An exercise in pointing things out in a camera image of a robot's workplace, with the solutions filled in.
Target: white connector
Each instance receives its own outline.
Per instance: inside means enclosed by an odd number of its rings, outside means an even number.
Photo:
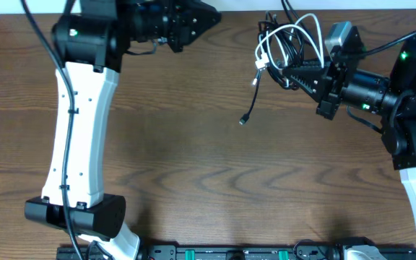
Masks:
[[[269,66],[269,57],[267,53],[262,53],[261,58],[255,62],[256,68],[258,70],[265,69]]]

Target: cable connector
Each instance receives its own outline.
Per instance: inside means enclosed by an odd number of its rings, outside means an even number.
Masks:
[[[261,58],[258,61],[255,61],[256,68],[258,70],[265,69],[269,66],[269,57],[267,53],[262,53]]]
[[[242,126],[244,124],[246,124],[246,122],[250,119],[250,113],[246,113],[242,116],[242,118],[240,118],[239,120],[239,124]]]

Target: wooden surface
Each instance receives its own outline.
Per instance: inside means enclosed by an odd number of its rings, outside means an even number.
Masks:
[[[369,47],[416,29],[416,11],[316,12],[328,32],[351,20]],[[256,23],[225,13],[180,54],[126,57],[105,146],[105,191],[126,197],[126,223],[181,244],[293,244],[364,235],[416,245],[407,195],[380,136],[341,110],[315,115],[302,91],[263,77],[254,89]],[[48,34],[55,15],[36,17]],[[362,64],[388,75],[399,46]],[[68,243],[24,218],[46,180],[56,123],[56,78],[22,15],[0,16],[0,259],[52,259]]]

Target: green led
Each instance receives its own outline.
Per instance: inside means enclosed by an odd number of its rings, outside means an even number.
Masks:
[[[405,60],[407,59],[407,57],[409,56],[409,54],[407,54],[405,51],[401,53],[401,60]]]
[[[78,35],[78,31],[75,29],[70,29],[70,36],[75,37]]]

